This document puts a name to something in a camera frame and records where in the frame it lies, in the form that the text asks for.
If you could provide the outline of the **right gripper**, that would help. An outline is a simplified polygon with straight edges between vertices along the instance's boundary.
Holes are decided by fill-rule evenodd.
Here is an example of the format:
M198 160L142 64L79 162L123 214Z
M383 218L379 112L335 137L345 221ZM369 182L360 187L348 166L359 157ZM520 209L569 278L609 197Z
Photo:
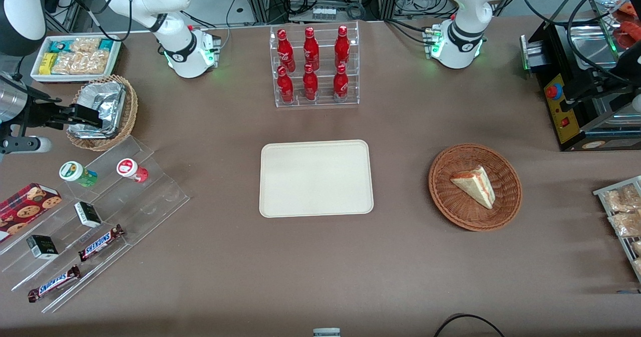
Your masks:
M16 81L11 75L2 75L1 97L1 153L7 154L43 154L51 150L52 143L48 138L26 136L29 113L34 106L34 99L28 95L27 87ZM86 121L100 120L99 125ZM53 120L50 127L66 130L69 134L105 133L99 112L79 104L59 106L54 104Z

